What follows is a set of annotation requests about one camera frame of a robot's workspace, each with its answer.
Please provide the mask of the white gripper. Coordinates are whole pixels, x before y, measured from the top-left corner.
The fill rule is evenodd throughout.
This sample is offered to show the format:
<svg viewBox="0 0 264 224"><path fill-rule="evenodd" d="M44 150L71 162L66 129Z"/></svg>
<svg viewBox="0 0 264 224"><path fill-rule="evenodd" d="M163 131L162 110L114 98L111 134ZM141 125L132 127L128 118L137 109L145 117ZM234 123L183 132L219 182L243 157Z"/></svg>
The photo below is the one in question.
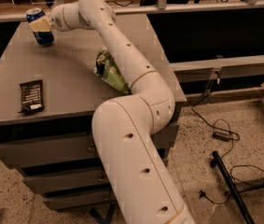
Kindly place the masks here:
<svg viewBox="0 0 264 224"><path fill-rule="evenodd" d="M58 31L67 31L68 27L63 16L64 5L54 7L47 16L40 17L29 23L33 32L50 32L51 24Z"/></svg>

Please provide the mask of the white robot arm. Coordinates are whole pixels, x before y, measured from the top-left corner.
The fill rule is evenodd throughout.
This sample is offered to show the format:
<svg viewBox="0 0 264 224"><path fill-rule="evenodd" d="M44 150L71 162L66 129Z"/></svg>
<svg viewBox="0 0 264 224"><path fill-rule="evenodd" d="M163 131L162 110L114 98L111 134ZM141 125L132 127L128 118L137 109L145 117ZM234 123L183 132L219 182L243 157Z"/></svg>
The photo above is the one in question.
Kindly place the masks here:
<svg viewBox="0 0 264 224"><path fill-rule="evenodd" d="M195 224L151 135L172 119L174 94L154 66L114 22L104 0L78 0L54 7L49 27L98 32L123 75L130 95L95 110L92 135L127 224Z"/></svg>

